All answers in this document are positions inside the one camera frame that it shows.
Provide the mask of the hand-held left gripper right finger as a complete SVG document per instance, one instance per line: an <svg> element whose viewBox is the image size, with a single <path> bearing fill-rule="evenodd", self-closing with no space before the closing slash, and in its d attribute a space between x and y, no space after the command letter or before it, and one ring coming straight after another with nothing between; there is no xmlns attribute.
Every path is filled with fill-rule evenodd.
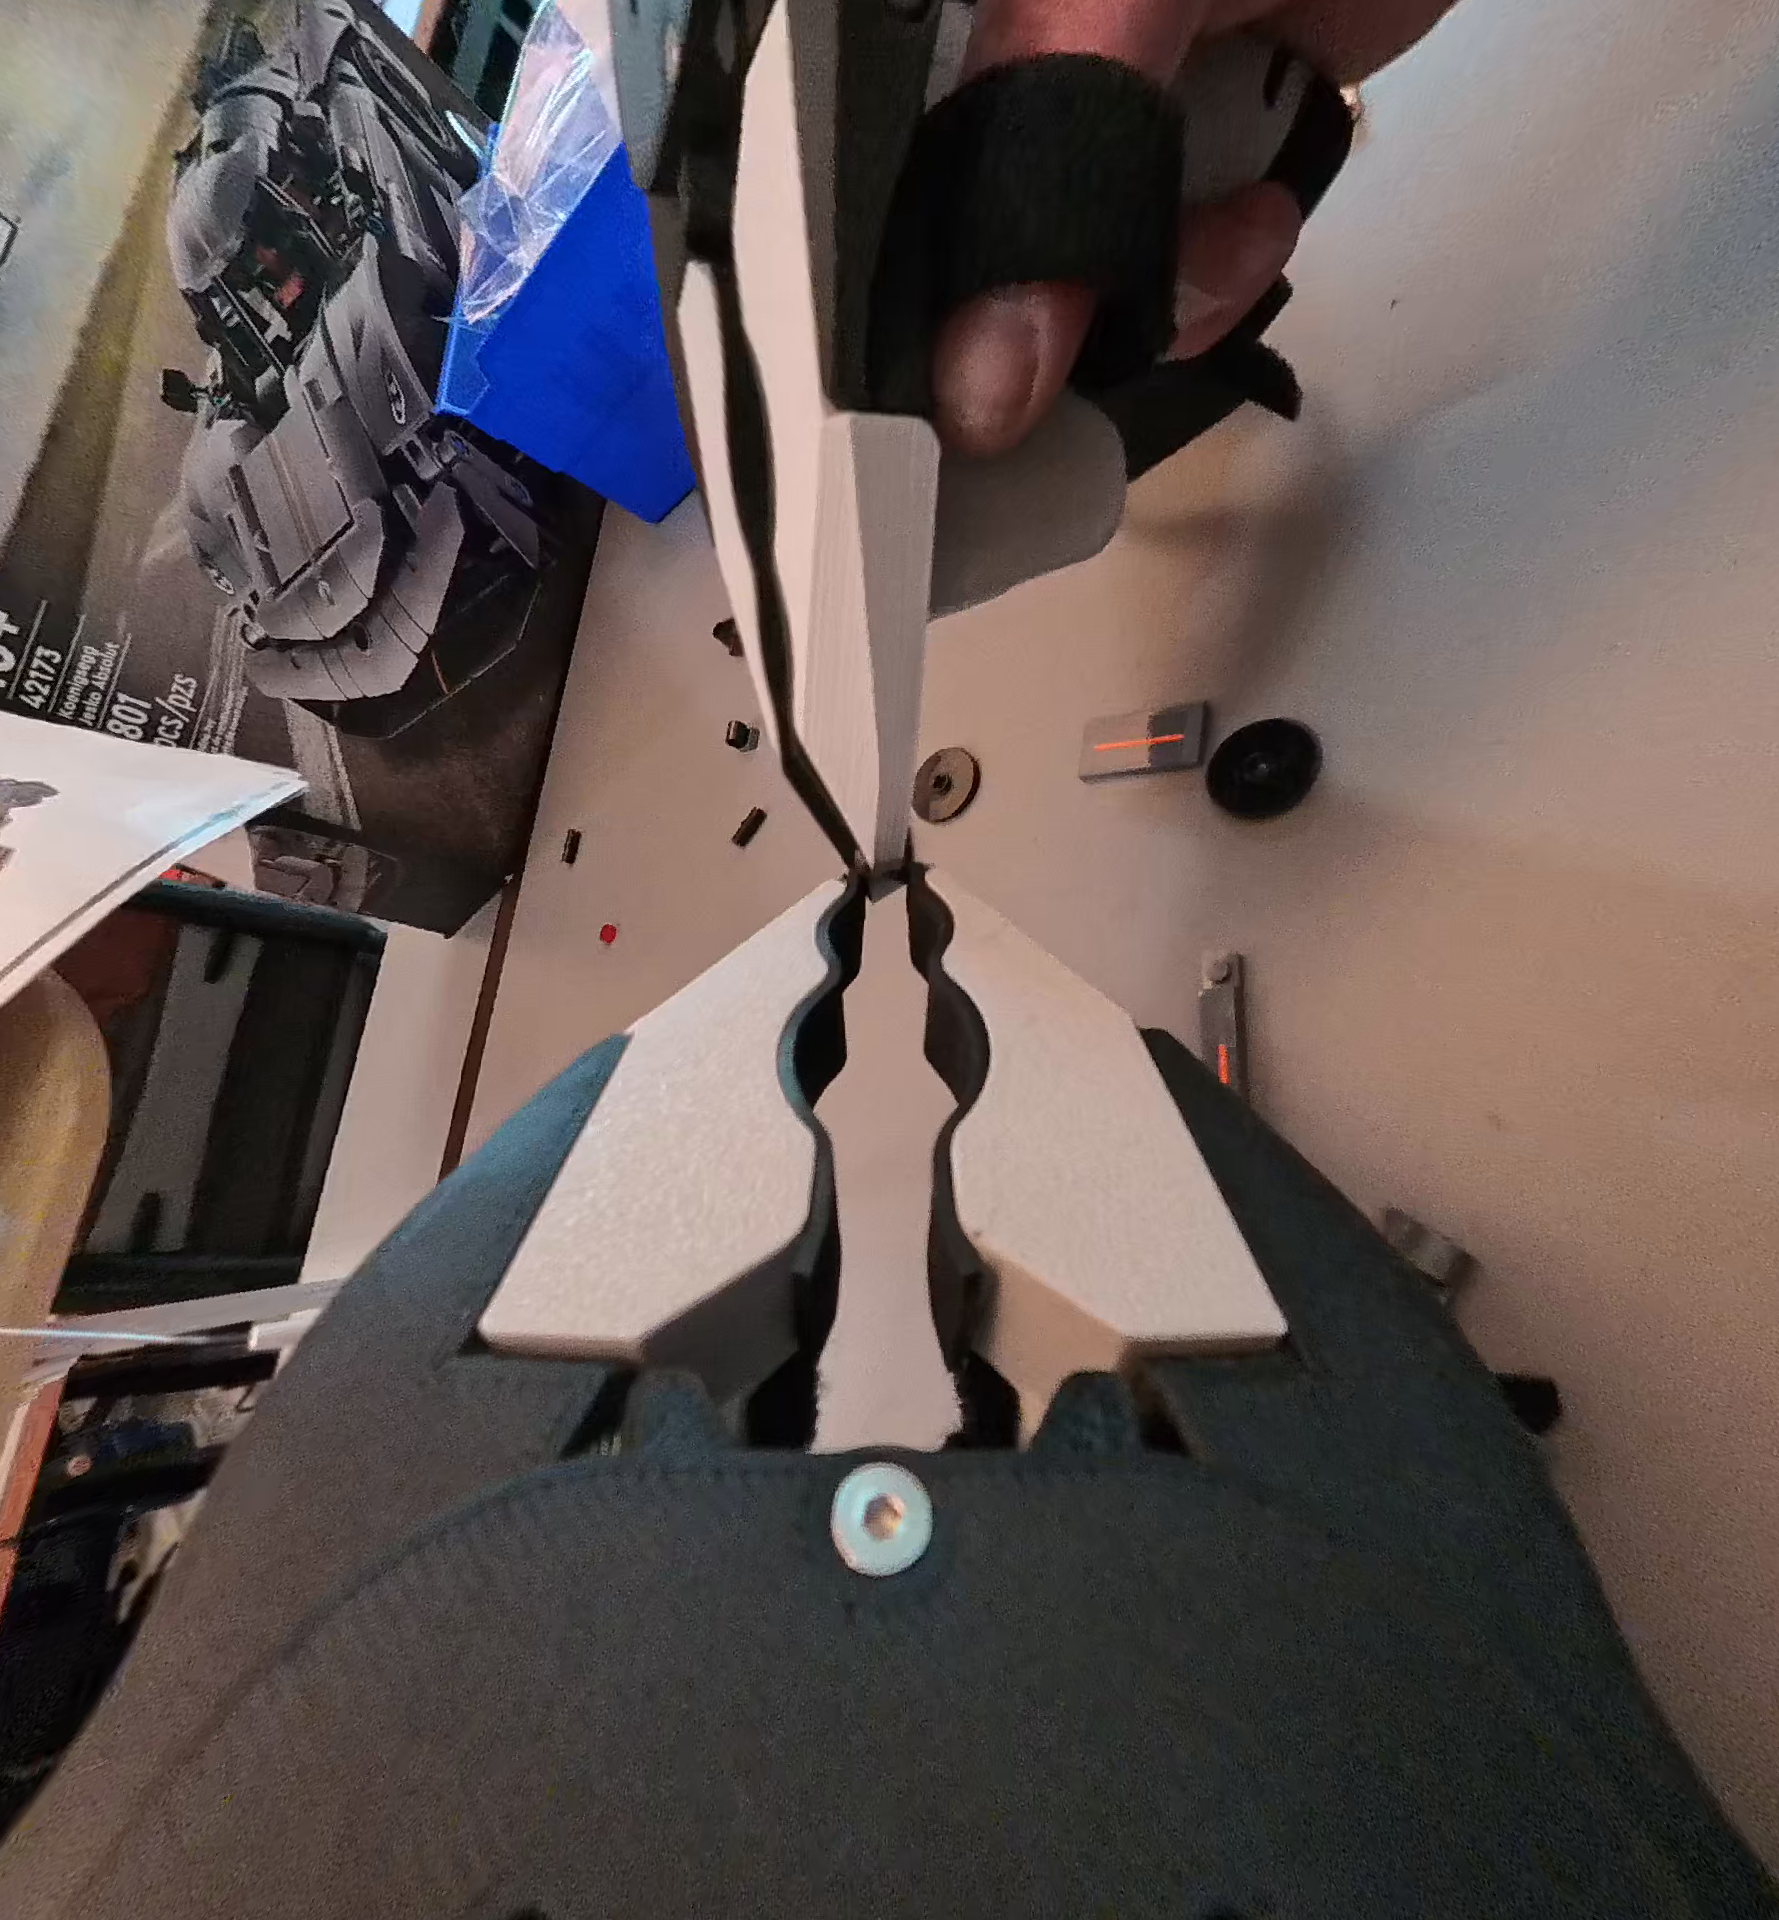
<svg viewBox="0 0 1779 1920"><path fill-rule="evenodd" d="M952 1371L1264 1353L1286 1314L1142 1031L954 876L914 870L934 1139L928 1295Z"/></svg>

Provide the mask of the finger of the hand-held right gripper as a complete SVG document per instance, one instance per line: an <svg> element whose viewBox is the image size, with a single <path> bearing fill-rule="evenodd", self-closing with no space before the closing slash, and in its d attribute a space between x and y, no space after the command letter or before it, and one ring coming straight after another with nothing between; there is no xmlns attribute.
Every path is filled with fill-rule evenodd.
<svg viewBox="0 0 1779 1920"><path fill-rule="evenodd" d="M742 328L764 405L789 664L781 715L873 874L906 855L922 710L939 441L832 387L832 43L775 3L745 90L732 216Z"/></svg>
<svg viewBox="0 0 1779 1920"><path fill-rule="evenodd" d="M816 771L796 713L800 647L781 582L778 436L729 262L686 263L679 325L702 476L710 492L726 493L710 513L764 733L784 781L858 876L864 870L859 838Z"/></svg>

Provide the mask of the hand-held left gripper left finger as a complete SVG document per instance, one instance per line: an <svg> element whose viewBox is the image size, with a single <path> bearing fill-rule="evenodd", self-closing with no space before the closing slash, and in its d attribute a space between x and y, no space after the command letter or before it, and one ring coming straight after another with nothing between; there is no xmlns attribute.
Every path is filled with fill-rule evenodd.
<svg viewBox="0 0 1779 1920"><path fill-rule="evenodd" d="M815 886L636 1021L478 1322L514 1357L758 1386L800 1348L832 1164L806 1031L852 976L859 879Z"/></svg>

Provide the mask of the grey lego tile orange stripe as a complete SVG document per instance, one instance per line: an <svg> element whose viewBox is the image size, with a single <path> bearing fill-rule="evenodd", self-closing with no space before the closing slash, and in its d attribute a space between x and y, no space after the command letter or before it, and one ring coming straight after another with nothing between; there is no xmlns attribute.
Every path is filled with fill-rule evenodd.
<svg viewBox="0 0 1779 1920"><path fill-rule="evenodd" d="M1206 1067L1229 1092L1251 1100L1246 969L1238 952L1210 954L1200 978L1200 1043Z"/></svg>
<svg viewBox="0 0 1779 1920"><path fill-rule="evenodd" d="M1097 715L1083 730L1076 777L1107 783L1196 773L1206 761L1210 724L1206 701Z"/></svg>

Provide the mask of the lego set box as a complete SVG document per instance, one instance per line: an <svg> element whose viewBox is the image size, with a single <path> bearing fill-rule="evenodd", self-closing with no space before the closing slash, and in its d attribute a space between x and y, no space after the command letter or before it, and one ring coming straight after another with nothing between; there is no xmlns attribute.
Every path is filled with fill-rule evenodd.
<svg viewBox="0 0 1779 1920"><path fill-rule="evenodd" d="M603 513L438 398L486 131L375 3L0 1L0 708L291 771L257 882L436 934Z"/></svg>

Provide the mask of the black lego wheel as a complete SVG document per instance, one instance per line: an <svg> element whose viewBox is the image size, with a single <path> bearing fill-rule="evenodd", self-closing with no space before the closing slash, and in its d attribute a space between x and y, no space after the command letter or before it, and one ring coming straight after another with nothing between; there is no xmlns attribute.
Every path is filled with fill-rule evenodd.
<svg viewBox="0 0 1779 1920"><path fill-rule="evenodd" d="M1207 799L1238 822L1279 820L1300 807L1324 768L1324 746L1286 715L1251 720L1217 741L1206 761Z"/></svg>

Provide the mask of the person's right hand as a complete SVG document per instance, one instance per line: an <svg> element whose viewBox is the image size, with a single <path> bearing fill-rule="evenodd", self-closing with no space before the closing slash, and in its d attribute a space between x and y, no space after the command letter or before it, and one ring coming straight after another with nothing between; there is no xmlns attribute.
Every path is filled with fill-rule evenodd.
<svg viewBox="0 0 1779 1920"><path fill-rule="evenodd" d="M1451 1L990 1L976 8L962 78L1037 56L1089 53L1173 83L1203 45L1242 34L1286 47L1349 90L1450 11ZM1301 226L1292 193L1270 183L1182 205L1176 354L1216 346L1277 286ZM1000 286L957 304L931 359L942 438L969 457L1018 446L1071 380L1094 310L1094 289L1075 280Z"/></svg>

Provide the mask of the blue plastic bin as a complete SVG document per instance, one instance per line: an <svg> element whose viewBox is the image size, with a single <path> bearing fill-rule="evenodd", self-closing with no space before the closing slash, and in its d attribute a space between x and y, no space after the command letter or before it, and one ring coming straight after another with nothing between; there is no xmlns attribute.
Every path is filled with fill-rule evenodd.
<svg viewBox="0 0 1779 1920"><path fill-rule="evenodd" d="M616 150L564 205L489 178L462 201L436 410L643 523L695 487L647 201Z"/></svg>

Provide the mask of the clear plastic bag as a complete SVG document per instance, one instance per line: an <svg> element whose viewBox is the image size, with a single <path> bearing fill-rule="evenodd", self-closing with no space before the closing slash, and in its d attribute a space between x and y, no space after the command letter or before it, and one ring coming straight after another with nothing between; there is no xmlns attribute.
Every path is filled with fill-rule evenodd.
<svg viewBox="0 0 1779 1920"><path fill-rule="evenodd" d="M611 5L535 3L489 157L459 203L459 324L497 324L619 152Z"/></svg>

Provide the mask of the white instruction booklet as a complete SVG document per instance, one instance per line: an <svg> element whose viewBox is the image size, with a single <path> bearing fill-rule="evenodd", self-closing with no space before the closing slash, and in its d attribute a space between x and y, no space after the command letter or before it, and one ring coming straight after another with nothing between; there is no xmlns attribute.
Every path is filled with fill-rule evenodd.
<svg viewBox="0 0 1779 1920"><path fill-rule="evenodd" d="M109 912L303 787L288 768L0 710L0 1009Z"/></svg>

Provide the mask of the grey lego bracket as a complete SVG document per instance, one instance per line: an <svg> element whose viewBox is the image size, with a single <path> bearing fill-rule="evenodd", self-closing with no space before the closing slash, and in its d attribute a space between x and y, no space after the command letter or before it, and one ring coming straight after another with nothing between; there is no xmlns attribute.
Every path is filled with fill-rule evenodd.
<svg viewBox="0 0 1779 1920"><path fill-rule="evenodd" d="M1461 1293L1478 1273L1467 1248L1404 1208L1382 1211L1382 1237L1445 1298Z"/></svg>

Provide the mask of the dark metal frame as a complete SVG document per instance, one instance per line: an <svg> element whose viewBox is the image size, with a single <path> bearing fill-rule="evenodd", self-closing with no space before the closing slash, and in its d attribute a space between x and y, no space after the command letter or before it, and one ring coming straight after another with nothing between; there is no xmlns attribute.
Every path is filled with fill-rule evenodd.
<svg viewBox="0 0 1779 1920"><path fill-rule="evenodd" d="M57 1316L299 1280L386 939L157 881L53 964L109 1051L109 1139Z"/></svg>

